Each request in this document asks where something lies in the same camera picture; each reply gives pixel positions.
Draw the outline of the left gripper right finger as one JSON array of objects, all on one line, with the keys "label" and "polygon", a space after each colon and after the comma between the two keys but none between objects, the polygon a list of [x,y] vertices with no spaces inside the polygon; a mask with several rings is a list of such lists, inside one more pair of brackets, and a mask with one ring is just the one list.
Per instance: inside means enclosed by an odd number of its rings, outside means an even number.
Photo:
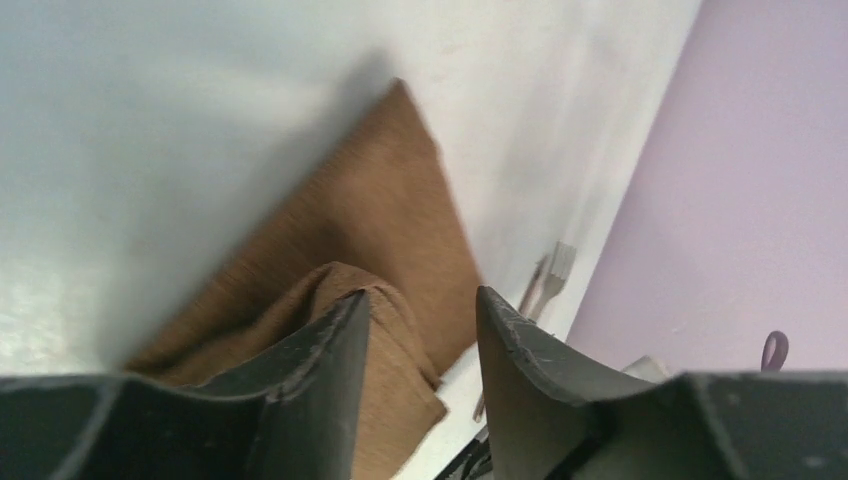
[{"label": "left gripper right finger", "polygon": [[847,375],[611,369],[476,293],[498,479],[843,479]]}]

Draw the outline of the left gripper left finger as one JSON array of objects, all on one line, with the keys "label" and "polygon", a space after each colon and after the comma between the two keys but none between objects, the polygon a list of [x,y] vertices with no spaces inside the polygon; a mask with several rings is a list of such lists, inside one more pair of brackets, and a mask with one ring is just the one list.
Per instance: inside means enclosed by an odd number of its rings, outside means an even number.
[{"label": "left gripper left finger", "polygon": [[348,479],[364,292],[200,386],[134,374],[1,381],[5,479]]}]

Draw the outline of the brown cloth napkin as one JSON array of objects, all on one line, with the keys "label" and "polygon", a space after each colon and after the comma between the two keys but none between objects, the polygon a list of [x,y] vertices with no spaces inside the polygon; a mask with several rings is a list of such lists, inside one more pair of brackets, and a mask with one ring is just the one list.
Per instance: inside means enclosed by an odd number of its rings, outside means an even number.
[{"label": "brown cloth napkin", "polygon": [[475,343],[480,284],[438,147],[398,79],[126,369],[199,385],[363,291],[353,477],[389,479],[447,414],[437,392]]}]

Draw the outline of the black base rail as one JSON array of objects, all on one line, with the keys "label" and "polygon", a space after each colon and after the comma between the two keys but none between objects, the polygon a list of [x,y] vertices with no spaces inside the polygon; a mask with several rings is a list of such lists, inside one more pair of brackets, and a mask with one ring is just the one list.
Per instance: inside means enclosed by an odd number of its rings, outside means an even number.
[{"label": "black base rail", "polygon": [[481,429],[435,477],[436,480],[486,480],[493,478],[493,462],[487,427]]}]

